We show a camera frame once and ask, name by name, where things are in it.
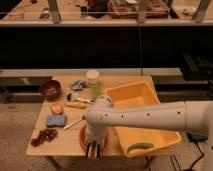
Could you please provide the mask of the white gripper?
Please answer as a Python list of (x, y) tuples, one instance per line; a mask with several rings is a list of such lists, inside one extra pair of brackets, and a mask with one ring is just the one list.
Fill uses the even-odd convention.
[(99, 144), (95, 145), (95, 159), (100, 158), (100, 144), (104, 142), (105, 136), (106, 136), (106, 128), (102, 126), (94, 126), (88, 124), (86, 126), (86, 140), (90, 143), (87, 144), (86, 148), (86, 157), (89, 159), (92, 159), (92, 143), (91, 142), (97, 142)]

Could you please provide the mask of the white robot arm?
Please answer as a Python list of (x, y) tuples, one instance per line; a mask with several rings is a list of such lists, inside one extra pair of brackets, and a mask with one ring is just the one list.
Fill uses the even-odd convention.
[(112, 107), (109, 96), (99, 96), (84, 115), (86, 135), (90, 141), (101, 142), (108, 126), (152, 128), (208, 137), (205, 159), (213, 160), (213, 101), (161, 103), (129, 109)]

